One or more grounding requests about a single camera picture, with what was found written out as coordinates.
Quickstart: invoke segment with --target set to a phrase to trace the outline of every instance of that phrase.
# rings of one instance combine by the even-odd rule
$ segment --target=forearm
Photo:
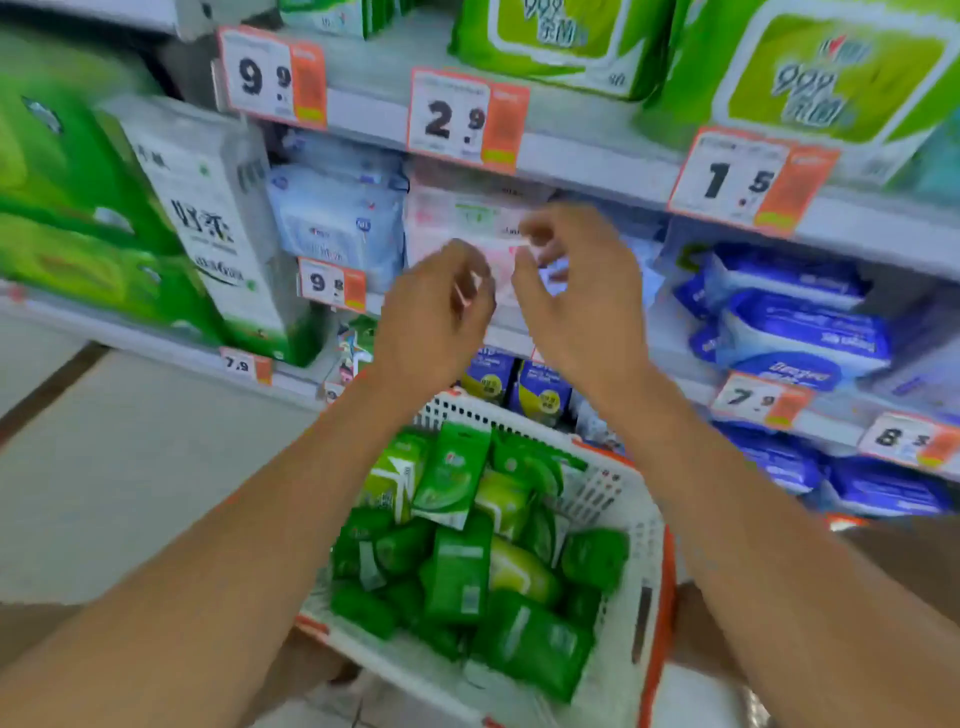
[[[373,460],[419,406],[361,377],[228,503],[8,670],[3,724],[236,725]]]
[[[946,725],[960,679],[957,628],[830,534],[655,377],[631,406],[621,392],[601,414],[768,708],[798,728]],[[887,694],[899,699],[877,699]]]

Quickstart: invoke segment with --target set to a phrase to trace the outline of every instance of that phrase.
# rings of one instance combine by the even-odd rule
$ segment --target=blue wet wipes package
[[[707,291],[704,288],[703,271],[674,286],[673,295],[695,319],[705,321],[709,318],[710,309],[707,308]]]
[[[715,318],[710,318],[705,324],[691,334],[687,340],[693,355],[708,364],[717,363],[717,339],[720,338],[720,324]]]
[[[721,312],[716,363],[830,392],[889,367],[890,345],[876,316],[747,289]]]
[[[799,438],[729,423],[713,426],[783,490],[801,496],[820,486],[820,453]]]
[[[717,243],[703,269],[704,306],[717,310],[736,291],[758,288],[849,311],[870,284],[852,260],[806,260],[750,243]]]
[[[528,359],[516,376],[516,384],[510,393],[510,409],[552,427],[563,415],[572,389],[550,367]]]
[[[830,460],[822,500],[857,516],[935,516],[954,511],[939,478],[871,457]]]
[[[470,361],[464,375],[460,377],[460,384],[474,397],[503,404],[514,362],[515,357],[484,347]]]

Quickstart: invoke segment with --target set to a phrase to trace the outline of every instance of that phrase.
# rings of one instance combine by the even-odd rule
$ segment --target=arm
[[[552,206],[524,230],[570,260],[553,299],[517,257],[538,349],[624,440],[770,712],[793,728],[952,724],[960,629],[772,485],[652,366],[640,273],[610,224]]]
[[[458,242],[399,279],[365,375],[235,498],[5,671],[0,724],[235,726],[376,456],[481,346],[489,274]]]

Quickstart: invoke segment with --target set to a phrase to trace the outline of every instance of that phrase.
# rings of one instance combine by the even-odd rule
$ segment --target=price tag
[[[789,235],[838,157],[836,150],[703,128],[693,140],[667,209]]]
[[[415,68],[407,148],[513,174],[529,105],[525,86]]]
[[[326,129],[326,70],[319,45],[246,26],[221,28],[218,37],[234,109]]]
[[[273,383],[273,359],[230,347],[220,348],[220,358],[224,362],[224,369],[233,375],[266,384],[268,387]]]
[[[367,310],[367,276],[308,257],[299,258],[300,295],[311,301],[363,313]]]
[[[812,399],[813,391],[806,387],[731,372],[710,410],[721,417],[790,429]]]
[[[885,412],[864,433],[857,449],[901,465],[936,470],[960,450],[960,429],[923,417]]]

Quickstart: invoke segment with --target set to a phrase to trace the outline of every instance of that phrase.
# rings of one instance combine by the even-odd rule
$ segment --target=blue tissue package
[[[460,384],[468,394],[481,400],[503,404],[507,398],[507,385],[516,358],[497,349],[484,347],[470,361],[460,377]]]
[[[733,294],[720,315],[717,365],[831,392],[890,366],[876,316],[753,288]]]
[[[715,318],[711,318],[691,334],[688,343],[694,356],[707,364],[716,364],[719,338],[720,324]]]
[[[553,427],[563,415],[572,387],[550,367],[525,360],[510,392],[510,409]]]
[[[822,502],[856,516],[954,512],[948,488],[939,478],[861,456],[829,462]]]
[[[267,191],[283,250],[364,271],[369,291],[387,292],[403,267],[401,192],[301,164],[271,170]]]
[[[717,243],[703,270],[704,305],[716,311],[736,291],[758,288],[849,311],[870,285],[852,260],[813,261],[750,243]]]
[[[713,426],[783,490],[802,496],[820,486],[820,453],[799,438],[729,423]]]
[[[707,308],[707,290],[704,288],[704,272],[698,271],[692,278],[674,286],[673,295],[698,321],[710,316]]]

